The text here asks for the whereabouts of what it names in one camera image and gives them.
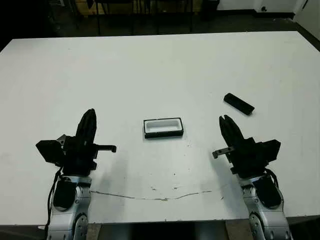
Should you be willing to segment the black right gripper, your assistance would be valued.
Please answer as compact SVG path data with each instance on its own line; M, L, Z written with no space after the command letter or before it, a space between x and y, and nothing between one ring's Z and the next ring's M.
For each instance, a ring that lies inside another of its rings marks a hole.
M216 159L225 155L232 164L231 172L241 178L261 174L269 164L269 143L255 142L252 137L244 139L240 128L229 116L219 117L219 127L227 147L214 150L212 156Z

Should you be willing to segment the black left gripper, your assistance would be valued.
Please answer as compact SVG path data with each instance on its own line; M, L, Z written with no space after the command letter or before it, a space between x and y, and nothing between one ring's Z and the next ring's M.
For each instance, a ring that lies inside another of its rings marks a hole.
M88 109L82 116L75 136L66 136L63 142L64 175L89 175L96 170L94 161L99 151L111 151L115 153L115 145L95 144L94 139L97 130L97 116L93 108Z

